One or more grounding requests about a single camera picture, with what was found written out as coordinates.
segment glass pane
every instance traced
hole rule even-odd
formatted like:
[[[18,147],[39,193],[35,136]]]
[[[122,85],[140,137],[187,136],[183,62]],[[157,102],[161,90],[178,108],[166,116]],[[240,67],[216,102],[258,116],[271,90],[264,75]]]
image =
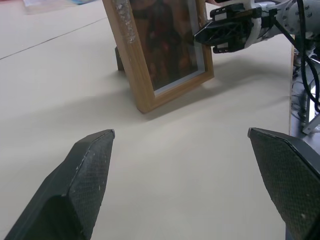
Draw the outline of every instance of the glass pane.
[[[196,0],[130,0],[155,94],[205,72]]]

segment wooden picture frame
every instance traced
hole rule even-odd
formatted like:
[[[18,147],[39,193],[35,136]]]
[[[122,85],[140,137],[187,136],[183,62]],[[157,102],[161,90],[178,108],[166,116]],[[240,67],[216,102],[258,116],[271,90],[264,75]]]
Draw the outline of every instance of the wooden picture frame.
[[[141,112],[147,113],[214,77],[211,48],[193,42],[193,34],[207,21],[204,0],[103,0],[103,4],[122,61],[121,65],[123,65],[128,77],[137,108]],[[190,29],[189,32],[182,35],[175,29],[177,27],[177,21],[175,21],[174,27],[171,28],[173,30],[169,30],[170,33],[167,34],[170,37],[159,43],[158,39],[160,38],[154,37],[157,32],[149,30],[152,27],[151,25],[157,24],[156,21],[154,21],[155,23],[153,22],[155,17],[151,15],[153,9],[157,9],[157,11],[158,9],[163,9],[163,19],[166,20],[175,21],[178,16],[181,19],[187,19],[188,21],[182,20],[187,27],[180,27],[180,29],[182,31]],[[147,19],[140,20],[137,17],[139,15],[147,16]],[[157,26],[161,26],[158,29],[163,29],[163,25],[158,24]],[[163,56],[165,57],[154,57],[153,54],[156,50],[147,52],[147,41],[149,42],[148,46],[155,46],[155,48],[158,46],[157,51],[160,54],[164,51]],[[186,60],[182,57],[184,56],[184,45],[182,46],[182,43],[188,45],[188,49],[192,50],[190,46],[194,48],[193,55],[188,51],[189,55],[186,54]],[[148,57],[146,53],[152,55],[151,58],[149,57],[146,60],[146,56]],[[160,66],[160,70],[159,67],[155,67],[156,64],[150,63],[153,59],[155,61],[164,59],[159,60],[160,64],[157,65]],[[177,79],[170,80],[173,76],[171,73],[174,73],[173,69],[177,69],[177,76],[180,78],[175,76]],[[186,74],[189,71],[190,74],[187,75],[182,75],[181,73],[184,72]],[[163,73],[166,73],[166,77],[154,77]],[[160,82],[155,79],[169,80]]]

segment picture frame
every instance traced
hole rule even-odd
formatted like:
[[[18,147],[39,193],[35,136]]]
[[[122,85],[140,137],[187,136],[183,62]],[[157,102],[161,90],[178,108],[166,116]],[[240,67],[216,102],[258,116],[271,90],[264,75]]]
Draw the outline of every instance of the picture frame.
[[[214,77],[211,48],[193,38],[207,22],[204,0],[102,1],[117,65],[123,66],[142,113]]]

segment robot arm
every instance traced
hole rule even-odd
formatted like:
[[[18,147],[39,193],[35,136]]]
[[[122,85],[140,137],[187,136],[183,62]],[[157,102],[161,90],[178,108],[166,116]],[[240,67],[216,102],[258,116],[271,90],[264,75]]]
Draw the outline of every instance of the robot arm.
[[[254,0],[216,2],[223,7],[212,10],[212,20],[194,36],[196,42],[213,46],[214,53],[236,52],[281,34],[274,25],[274,19],[290,34],[299,35],[300,22],[296,0],[286,0],[279,4]],[[320,1],[304,0],[304,6],[307,38],[315,39],[320,34]]]

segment wire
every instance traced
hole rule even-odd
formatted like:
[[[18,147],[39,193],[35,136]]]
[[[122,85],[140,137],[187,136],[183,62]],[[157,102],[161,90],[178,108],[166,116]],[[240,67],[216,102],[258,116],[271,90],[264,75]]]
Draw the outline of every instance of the wire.
[[[290,41],[290,43],[299,51],[301,54],[301,77],[302,77],[302,83],[303,87],[306,91],[306,94],[308,97],[315,103],[315,110],[317,112],[320,112],[319,106],[319,96],[320,96],[320,82],[319,82],[319,76],[317,69],[315,68],[313,62],[310,60],[310,58],[307,56],[305,51],[305,41],[302,40],[303,36],[305,37],[306,34],[304,33],[301,36],[301,42],[303,43],[303,46],[298,46],[296,40],[289,34],[289,32],[278,22],[278,20],[274,17],[273,19],[274,25],[283,33],[283,35]],[[315,83],[315,97],[311,93],[311,90],[309,88],[309,84],[307,81],[307,74],[306,74],[306,63],[309,65],[312,75],[314,77],[314,83]]]

